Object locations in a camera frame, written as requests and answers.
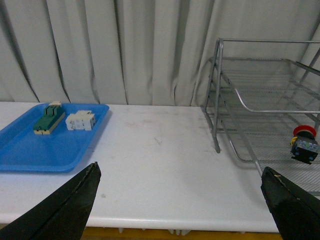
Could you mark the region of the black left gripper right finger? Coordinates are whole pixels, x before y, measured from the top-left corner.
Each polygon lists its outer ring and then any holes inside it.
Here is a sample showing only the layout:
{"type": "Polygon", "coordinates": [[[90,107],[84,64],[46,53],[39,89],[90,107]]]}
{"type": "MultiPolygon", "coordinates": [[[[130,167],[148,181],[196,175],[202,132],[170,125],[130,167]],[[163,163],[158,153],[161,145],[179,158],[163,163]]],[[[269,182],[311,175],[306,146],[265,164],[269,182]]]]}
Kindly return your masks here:
{"type": "Polygon", "coordinates": [[[320,200],[270,167],[261,176],[261,191],[284,240],[320,238],[320,200]]]}

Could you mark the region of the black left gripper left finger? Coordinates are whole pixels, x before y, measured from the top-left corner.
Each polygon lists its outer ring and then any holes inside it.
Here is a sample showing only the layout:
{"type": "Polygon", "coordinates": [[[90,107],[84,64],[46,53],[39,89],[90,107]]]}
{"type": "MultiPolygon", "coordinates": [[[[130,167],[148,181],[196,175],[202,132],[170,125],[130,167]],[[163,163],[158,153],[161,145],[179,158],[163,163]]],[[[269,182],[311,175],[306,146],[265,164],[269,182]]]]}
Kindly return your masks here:
{"type": "Polygon", "coordinates": [[[0,230],[2,240],[79,240],[93,208],[101,170],[91,163],[0,230]]]}

